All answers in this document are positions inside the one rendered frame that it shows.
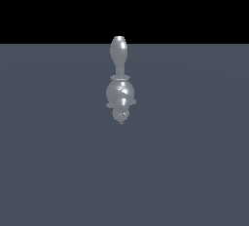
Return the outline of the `silver metal faucet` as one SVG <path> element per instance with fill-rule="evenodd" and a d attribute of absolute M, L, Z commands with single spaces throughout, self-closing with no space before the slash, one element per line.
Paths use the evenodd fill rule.
<path fill-rule="evenodd" d="M 111 59 L 115 64 L 116 73 L 111 76 L 111 83 L 106 89 L 108 103 L 113 118 L 122 125 L 129 116 L 129 107 L 136 103 L 134 88 L 125 75 L 127 59 L 127 43 L 124 36 L 115 36 L 110 46 Z"/>

